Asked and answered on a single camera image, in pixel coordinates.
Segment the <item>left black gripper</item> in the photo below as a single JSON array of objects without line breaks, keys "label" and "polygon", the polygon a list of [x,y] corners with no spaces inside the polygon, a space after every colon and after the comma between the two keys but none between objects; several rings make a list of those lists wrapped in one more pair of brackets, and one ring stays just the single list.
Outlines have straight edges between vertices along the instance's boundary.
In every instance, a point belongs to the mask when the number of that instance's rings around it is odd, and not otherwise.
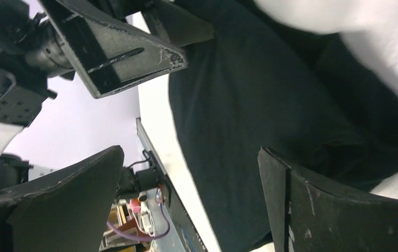
[{"label": "left black gripper", "polygon": [[73,80],[75,70],[62,51],[64,42],[45,17],[45,13],[37,13],[30,18],[25,1],[0,1],[0,48],[23,57],[49,78]]}]

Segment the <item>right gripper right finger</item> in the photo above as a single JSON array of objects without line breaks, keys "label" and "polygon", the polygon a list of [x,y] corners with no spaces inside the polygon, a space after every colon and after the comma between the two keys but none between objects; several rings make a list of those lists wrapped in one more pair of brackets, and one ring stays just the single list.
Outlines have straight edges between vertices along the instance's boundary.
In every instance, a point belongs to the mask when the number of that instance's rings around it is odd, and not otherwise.
[{"label": "right gripper right finger", "polygon": [[398,199],[340,184],[262,148],[275,251],[398,251]]}]

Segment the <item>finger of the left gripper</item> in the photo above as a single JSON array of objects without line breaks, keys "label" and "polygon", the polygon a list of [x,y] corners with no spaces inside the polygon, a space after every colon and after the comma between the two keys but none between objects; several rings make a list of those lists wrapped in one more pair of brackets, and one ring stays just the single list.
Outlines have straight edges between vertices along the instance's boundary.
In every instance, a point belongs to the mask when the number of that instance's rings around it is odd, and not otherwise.
[{"label": "finger of the left gripper", "polygon": [[185,52],[101,11],[89,1],[40,1],[61,50],[100,99],[187,67]]},{"label": "finger of the left gripper", "polygon": [[176,47],[214,38],[213,26],[171,1],[144,1],[141,11],[150,33]]}]

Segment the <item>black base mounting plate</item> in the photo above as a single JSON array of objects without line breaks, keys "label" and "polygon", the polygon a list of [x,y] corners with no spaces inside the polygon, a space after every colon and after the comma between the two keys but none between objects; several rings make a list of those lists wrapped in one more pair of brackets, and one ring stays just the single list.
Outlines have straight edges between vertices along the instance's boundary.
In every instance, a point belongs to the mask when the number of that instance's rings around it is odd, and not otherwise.
[{"label": "black base mounting plate", "polygon": [[134,171],[136,165],[132,164],[122,169],[117,198],[128,200],[146,194],[146,204],[155,218],[157,239],[150,243],[153,251],[207,252],[140,118],[136,126],[141,151],[138,164],[143,168]]}]

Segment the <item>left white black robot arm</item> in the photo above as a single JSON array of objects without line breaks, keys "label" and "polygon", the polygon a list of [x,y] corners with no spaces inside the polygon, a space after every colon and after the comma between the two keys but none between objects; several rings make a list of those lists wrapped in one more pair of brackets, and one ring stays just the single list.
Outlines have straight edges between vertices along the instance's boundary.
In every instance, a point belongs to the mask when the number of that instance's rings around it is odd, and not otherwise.
[{"label": "left white black robot arm", "polygon": [[0,1],[0,155],[31,125],[53,77],[78,75],[101,99],[188,66],[183,47],[212,25],[172,1]]}]

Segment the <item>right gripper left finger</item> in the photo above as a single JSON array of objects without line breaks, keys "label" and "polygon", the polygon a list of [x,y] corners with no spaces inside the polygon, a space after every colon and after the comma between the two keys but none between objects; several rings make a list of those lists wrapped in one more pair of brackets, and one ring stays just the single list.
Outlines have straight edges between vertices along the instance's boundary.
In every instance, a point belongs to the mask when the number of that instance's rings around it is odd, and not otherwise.
[{"label": "right gripper left finger", "polygon": [[98,251],[118,187],[123,149],[0,190],[0,251]]}]

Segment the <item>black t shirt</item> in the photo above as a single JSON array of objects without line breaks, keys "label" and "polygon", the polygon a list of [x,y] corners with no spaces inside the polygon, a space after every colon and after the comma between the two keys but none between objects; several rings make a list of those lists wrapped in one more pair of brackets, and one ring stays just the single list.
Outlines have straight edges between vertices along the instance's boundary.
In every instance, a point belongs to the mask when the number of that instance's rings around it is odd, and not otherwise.
[{"label": "black t shirt", "polygon": [[398,172],[398,98],[338,34],[286,27],[253,1],[177,1],[214,38],[170,75],[177,138],[222,251],[271,241],[258,152],[370,191]]}]

